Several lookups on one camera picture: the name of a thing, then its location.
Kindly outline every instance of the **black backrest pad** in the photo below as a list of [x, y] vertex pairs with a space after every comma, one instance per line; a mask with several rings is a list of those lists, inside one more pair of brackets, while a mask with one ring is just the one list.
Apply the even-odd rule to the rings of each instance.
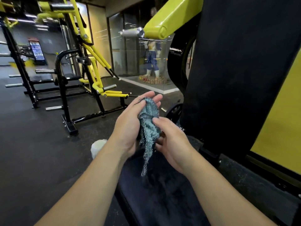
[[204, 0], [180, 119], [187, 134], [212, 152], [249, 151], [300, 42], [301, 0]]

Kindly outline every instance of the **forearm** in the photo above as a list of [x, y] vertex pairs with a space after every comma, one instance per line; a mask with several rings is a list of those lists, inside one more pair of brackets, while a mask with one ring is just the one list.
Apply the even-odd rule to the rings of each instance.
[[212, 226], [275, 226], [198, 152], [185, 173]]
[[125, 158], [110, 140], [36, 225], [103, 225]]

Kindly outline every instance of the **hand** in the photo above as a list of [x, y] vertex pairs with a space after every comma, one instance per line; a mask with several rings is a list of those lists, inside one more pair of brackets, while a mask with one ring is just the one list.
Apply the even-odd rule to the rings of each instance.
[[169, 164], [181, 174], [186, 174], [193, 159], [195, 149], [189, 143], [185, 133], [171, 120], [153, 118], [153, 123], [165, 134], [156, 143], [156, 150], [161, 152]]
[[117, 118], [114, 131], [109, 139], [109, 141], [115, 143], [115, 146], [121, 149], [126, 159], [136, 151], [136, 139], [140, 129], [138, 114], [145, 106], [145, 100], [138, 104], [137, 102], [145, 97], [153, 98], [158, 107], [161, 105], [160, 100], [163, 98], [162, 94], [155, 96], [154, 91], [149, 91], [135, 98]]

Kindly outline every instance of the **plate-loaded machine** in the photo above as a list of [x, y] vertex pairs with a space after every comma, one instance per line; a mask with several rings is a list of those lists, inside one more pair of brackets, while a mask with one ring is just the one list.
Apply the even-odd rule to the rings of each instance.
[[[98, 52], [98, 50], [95, 48], [92, 41], [89, 39], [87, 34], [85, 33], [85, 29], [83, 27], [83, 24], [81, 22], [80, 14], [76, 5], [75, 0], [70, 0], [72, 4], [68, 4], [66, 0], [64, 0], [65, 3], [60, 4], [52, 4], [48, 2], [38, 2], [40, 6], [40, 10], [43, 12], [41, 14], [38, 14], [37, 20], [39, 21], [42, 18], [46, 18], [48, 16], [51, 16], [52, 18], [64, 18], [65, 22], [67, 24], [67, 27], [71, 31], [71, 35], [75, 41], [75, 49], [71, 50], [65, 50], [62, 51], [56, 59], [55, 62], [55, 69], [54, 70], [40, 70], [40, 72], [44, 73], [55, 73], [58, 77], [58, 85], [61, 91], [61, 98], [62, 98], [62, 105], [55, 106], [51, 108], [47, 108], [46, 110], [56, 110], [56, 109], [62, 109], [64, 110], [64, 114], [62, 115], [63, 122], [65, 126], [68, 129], [68, 132], [70, 136], [74, 136], [78, 133], [78, 130], [74, 126], [74, 124], [86, 121], [92, 118], [100, 117], [105, 114], [109, 114], [118, 110], [123, 110], [127, 107], [127, 105], [124, 102], [125, 98], [129, 97], [130, 93], [122, 93], [121, 91], [113, 91], [111, 89], [116, 87], [116, 84], [110, 85], [110, 86], [103, 86], [100, 74], [96, 65], [96, 60], [108, 71], [108, 73], [118, 80], [119, 77], [114, 73], [114, 71], [111, 69], [111, 66], [108, 64], [108, 62], [101, 56], [101, 54]], [[79, 30], [75, 24], [74, 18], [77, 20], [77, 24], [79, 27]], [[87, 51], [92, 54], [92, 57], [89, 57], [87, 54]], [[77, 62], [81, 63], [83, 73], [82, 76], [85, 76], [87, 78], [81, 78], [79, 79], [82, 83], [89, 83], [90, 89], [88, 89], [92, 95], [95, 97], [96, 102], [99, 106], [100, 111], [98, 113], [88, 114], [79, 118], [71, 119], [67, 104], [67, 98], [65, 94], [65, 85], [63, 83], [62, 79], [62, 72], [61, 72], [61, 60], [66, 55], [74, 55], [77, 54]], [[100, 100], [99, 96], [104, 97], [119, 97], [120, 98], [120, 106], [111, 109], [111, 110], [105, 110], [103, 107], [103, 104]]]
[[[58, 82], [56, 79], [48, 79], [48, 80], [41, 80], [41, 81], [34, 81], [31, 80], [30, 77], [28, 76], [28, 73], [25, 68], [24, 61], [21, 58], [21, 55], [23, 54], [17, 46], [16, 41], [13, 38], [13, 35], [10, 32], [10, 28], [15, 26], [17, 24], [17, 21], [11, 23], [8, 20], [9, 17], [26, 17], [24, 10], [20, 7], [14, 7], [13, 3], [8, 4], [0, 1], [0, 26], [2, 28], [4, 37], [6, 39], [6, 42], [1, 42], [2, 45], [7, 45], [10, 51], [10, 54], [0, 54], [0, 57], [12, 57], [17, 65], [18, 71], [20, 72], [20, 75], [10, 75], [10, 78], [16, 78], [16, 77], [21, 77], [22, 78], [22, 83], [17, 83], [17, 84], [8, 84], [5, 85], [6, 88], [11, 88], [11, 87], [25, 87], [26, 91], [24, 91], [25, 95], [28, 95], [33, 108], [38, 108], [38, 102], [39, 101], [45, 101], [45, 100], [51, 100], [51, 99], [56, 99], [60, 98], [61, 95], [56, 95], [56, 96], [51, 96], [51, 97], [38, 97], [38, 93], [44, 93], [44, 92], [50, 92], [50, 91], [58, 91], [60, 90], [59, 87], [54, 87], [54, 88], [49, 88], [49, 89], [40, 89], [36, 90], [34, 85], [36, 84], [43, 84], [43, 83], [54, 83], [55, 85], [58, 85]], [[45, 73], [44, 70], [36, 70], [37, 74], [42, 74]], [[74, 76], [71, 78], [66, 78], [65, 76], [62, 76], [62, 82], [64, 85], [68, 84], [68, 81], [72, 80], [79, 80], [80, 76]], [[73, 89], [73, 88], [83, 88], [84, 89], [84, 84], [78, 84], [78, 85], [73, 85], [73, 86], [64, 86], [64, 90], [67, 89]], [[71, 93], [71, 94], [66, 94], [66, 97], [69, 96], [76, 96], [76, 95], [81, 95], [81, 94], [87, 94], [89, 91], [85, 90], [82, 92], [77, 92], [77, 93]]]

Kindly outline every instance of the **person's left hand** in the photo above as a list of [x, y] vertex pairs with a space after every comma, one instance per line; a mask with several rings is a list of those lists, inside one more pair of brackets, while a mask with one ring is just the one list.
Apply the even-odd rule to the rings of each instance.
[[114, 131], [109, 139], [120, 148], [126, 158], [132, 156], [136, 151], [136, 138], [140, 129], [138, 114], [145, 106], [145, 100], [138, 104], [137, 102], [145, 97], [153, 98], [158, 107], [161, 105], [160, 100], [163, 98], [162, 94], [155, 96], [154, 91], [149, 91], [135, 98], [117, 118]]

